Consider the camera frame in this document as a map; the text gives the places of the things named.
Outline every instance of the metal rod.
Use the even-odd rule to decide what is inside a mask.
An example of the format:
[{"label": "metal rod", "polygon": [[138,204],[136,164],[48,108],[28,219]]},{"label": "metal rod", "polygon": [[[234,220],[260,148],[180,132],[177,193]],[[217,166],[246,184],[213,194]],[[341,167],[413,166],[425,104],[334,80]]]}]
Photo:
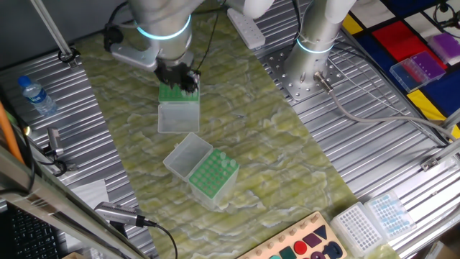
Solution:
[{"label": "metal rod", "polygon": [[43,22],[45,23],[46,27],[50,31],[51,36],[55,39],[57,46],[63,52],[65,56],[72,55],[72,51],[67,45],[67,42],[64,40],[64,37],[60,34],[58,27],[52,20],[50,13],[46,10],[45,5],[43,4],[42,0],[30,0],[34,5],[37,13],[42,18]]},{"label": "metal rod", "polygon": [[[0,165],[4,188],[27,188],[30,169],[2,147]],[[5,194],[4,198],[111,258],[122,258],[114,248],[129,258],[148,258],[47,171],[35,176],[31,193],[25,198],[16,194]]]}]

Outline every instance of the red shape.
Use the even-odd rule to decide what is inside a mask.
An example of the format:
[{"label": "red shape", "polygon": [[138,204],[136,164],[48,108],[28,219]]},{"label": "red shape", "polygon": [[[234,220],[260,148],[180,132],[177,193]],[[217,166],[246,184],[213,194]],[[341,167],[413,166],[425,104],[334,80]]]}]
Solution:
[{"label": "red shape", "polygon": [[307,244],[302,241],[297,241],[294,243],[294,251],[299,255],[303,255],[307,252]]},{"label": "red shape", "polygon": [[382,29],[378,29],[372,34],[398,62],[426,51],[442,68],[447,68],[447,65],[445,65],[438,56],[436,56],[421,40],[419,40],[417,36],[415,36],[415,34],[413,34],[401,21],[387,25]]}]

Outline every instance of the blue light ring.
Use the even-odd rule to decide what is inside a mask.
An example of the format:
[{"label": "blue light ring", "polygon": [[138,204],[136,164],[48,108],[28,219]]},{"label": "blue light ring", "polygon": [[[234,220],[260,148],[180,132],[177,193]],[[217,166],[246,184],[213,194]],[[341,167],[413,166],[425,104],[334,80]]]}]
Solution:
[{"label": "blue light ring", "polygon": [[173,33],[171,35],[165,35],[165,36],[158,36],[158,35],[151,35],[150,33],[144,31],[141,27],[138,27],[137,30],[142,34],[144,35],[145,37],[148,37],[152,40],[171,40],[172,38],[174,37],[177,37],[179,36],[182,32],[185,31],[185,29],[187,29],[188,25],[190,24],[190,20],[192,19],[192,16],[190,15],[188,17],[188,20],[187,22],[185,23],[184,25],[184,28],[180,29],[178,32],[176,33]]},{"label": "blue light ring", "polygon": [[313,54],[323,54],[323,53],[327,53],[329,50],[332,50],[332,47],[334,45],[332,45],[329,49],[327,50],[323,50],[323,51],[315,51],[315,50],[309,50],[308,48],[304,47],[302,45],[302,43],[300,43],[299,39],[297,39],[297,43],[299,44],[299,46],[306,52],[310,52],[310,53],[313,53]]}]

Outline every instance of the blue bottle cap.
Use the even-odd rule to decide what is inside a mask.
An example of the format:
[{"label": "blue bottle cap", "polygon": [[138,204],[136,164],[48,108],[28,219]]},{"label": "blue bottle cap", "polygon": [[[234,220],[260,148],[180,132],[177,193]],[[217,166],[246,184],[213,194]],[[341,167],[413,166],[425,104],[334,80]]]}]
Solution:
[{"label": "blue bottle cap", "polygon": [[28,87],[30,86],[32,82],[30,81],[30,78],[28,76],[21,76],[20,78],[17,79],[17,83],[21,87]]}]

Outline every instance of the water bottle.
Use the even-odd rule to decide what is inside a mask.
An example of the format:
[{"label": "water bottle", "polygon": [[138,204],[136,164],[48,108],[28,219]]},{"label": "water bottle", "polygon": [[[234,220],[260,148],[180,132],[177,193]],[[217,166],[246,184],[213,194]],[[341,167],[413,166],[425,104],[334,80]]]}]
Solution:
[{"label": "water bottle", "polygon": [[22,95],[35,106],[41,115],[47,116],[56,113],[58,110],[56,103],[46,94],[40,83],[31,81],[28,76],[21,76],[17,83],[22,88]]}]

